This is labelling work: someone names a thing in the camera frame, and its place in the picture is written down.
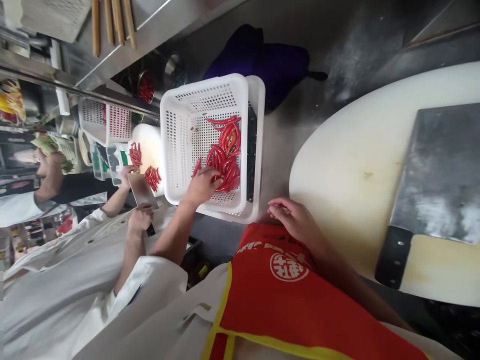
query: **chef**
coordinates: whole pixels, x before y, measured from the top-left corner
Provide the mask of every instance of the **chef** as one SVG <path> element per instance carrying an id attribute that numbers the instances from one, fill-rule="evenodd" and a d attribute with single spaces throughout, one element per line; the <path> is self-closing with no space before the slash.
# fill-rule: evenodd
<path id="1" fill-rule="evenodd" d="M 218 174 L 205 168 L 192 179 L 148 256 L 125 252 L 115 301 L 129 305 L 76 360 L 458 358 L 415 334 L 287 198 L 269 202 L 283 226 L 249 225 L 232 261 L 186 292 L 180 263 Z"/>
<path id="2" fill-rule="evenodd" d="M 47 157 L 37 149 L 35 158 L 40 162 L 37 171 L 38 178 L 42 179 L 40 187 L 35 189 L 30 181 L 2 186 L 8 187 L 10 194 L 0 189 L 0 228 L 61 213 L 67 204 L 102 204 L 116 190 L 111 181 L 97 180 L 91 173 L 63 175 L 65 156 L 60 152 Z"/>
<path id="3" fill-rule="evenodd" d="M 287 198 L 268 210 L 284 227 L 250 225 L 232 261 L 186 292 L 180 263 L 218 171 L 199 171 L 176 209 L 115 217 L 123 175 L 79 229 L 5 273 L 7 359 L 456 358 L 413 333 Z"/>

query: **cleaver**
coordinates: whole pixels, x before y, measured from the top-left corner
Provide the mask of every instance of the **cleaver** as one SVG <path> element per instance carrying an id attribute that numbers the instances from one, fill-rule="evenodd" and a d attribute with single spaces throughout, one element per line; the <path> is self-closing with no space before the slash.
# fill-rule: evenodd
<path id="1" fill-rule="evenodd" d="M 415 235 L 480 240 L 480 103 L 418 111 L 375 268 L 379 283 L 400 288 Z"/>
<path id="2" fill-rule="evenodd" d="M 133 197 L 136 201 L 136 205 L 151 204 L 153 210 L 158 209 L 159 206 L 155 200 L 152 188 L 147 180 L 145 180 L 144 175 L 138 173 L 129 173 L 127 176 L 128 181 L 130 182 L 131 192 L 133 193 Z M 149 237 L 155 235 L 155 229 L 152 224 L 150 224 L 146 230 L 146 234 Z"/>

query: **round cutting board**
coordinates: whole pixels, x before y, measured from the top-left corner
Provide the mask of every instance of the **round cutting board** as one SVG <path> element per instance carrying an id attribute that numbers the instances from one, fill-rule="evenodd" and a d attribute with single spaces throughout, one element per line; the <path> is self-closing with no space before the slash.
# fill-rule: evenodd
<path id="1" fill-rule="evenodd" d="M 162 138 L 160 137 L 160 128 L 147 124 L 137 125 L 131 133 L 131 141 L 128 142 L 128 148 L 132 142 L 140 144 L 141 149 L 141 163 L 140 173 L 145 174 L 145 171 L 149 166 L 154 169 L 158 168 L 160 178 L 163 178 L 161 164 L 162 154 Z M 162 196 L 164 194 L 164 184 L 160 181 L 158 189 L 153 193 L 155 197 Z"/>
<path id="2" fill-rule="evenodd" d="M 305 142 L 290 196 L 356 271 L 374 279 L 419 109 L 480 102 L 480 62 L 425 72 L 342 108 Z M 480 242 L 415 236 L 400 291 L 480 306 Z"/>

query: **cleaver handle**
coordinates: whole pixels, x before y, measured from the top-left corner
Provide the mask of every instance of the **cleaver handle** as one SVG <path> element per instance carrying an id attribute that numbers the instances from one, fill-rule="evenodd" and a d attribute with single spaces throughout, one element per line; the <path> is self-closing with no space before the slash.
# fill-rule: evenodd
<path id="1" fill-rule="evenodd" d="M 149 226 L 148 229 L 146 230 L 146 234 L 147 234 L 149 237 L 155 235 L 155 229 L 154 229 L 154 225 L 153 225 L 153 224 L 150 224 L 150 226 Z"/>
<path id="2" fill-rule="evenodd" d="M 402 284 L 414 233 L 401 227 L 388 227 L 375 268 L 375 279 L 398 290 Z"/>

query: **yellow apron trim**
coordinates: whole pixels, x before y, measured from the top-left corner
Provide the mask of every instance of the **yellow apron trim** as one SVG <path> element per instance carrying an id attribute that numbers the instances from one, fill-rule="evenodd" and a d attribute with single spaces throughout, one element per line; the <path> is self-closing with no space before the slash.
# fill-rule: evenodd
<path id="1" fill-rule="evenodd" d="M 215 335 L 217 335 L 218 329 L 220 327 L 220 321 L 224 315 L 225 307 L 227 306 L 227 299 L 229 298 L 230 286 L 232 285 L 232 263 L 228 263 L 228 277 L 226 279 L 225 290 L 223 291 L 223 296 L 221 298 L 220 307 L 215 317 L 215 321 L 211 326 L 210 333 L 206 338 L 205 347 L 201 353 L 201 360 L 209 360 L 212 349 L 214 348 Z"/>
<path id="2" fill-rule="evenodd" d="M 230 337 L 241 337 L 249 340 L 253 343 L 257 343 L 269 348 L 277 349 L 283 353 L 295 355 L 306 359 L 323 359 L 323 360 L 352 360 L 352 358 L 338 352 L 336 350 L 327 347 L 306 347 L 289 342 L 281 341 L 270 336 L 253 335 L 246 332 L 236 332 L 231 330 L 225 330 L 222 327 L 218 327 L 219 333 L 224 333 Z"/>
<path id="3" fill-rule="evenodd" d="M 223 360 L 232 360 L 234 358 L 235 350 L 235 336 L 228 335 L 226 340 L 225 354 L 223 354 Z"/>

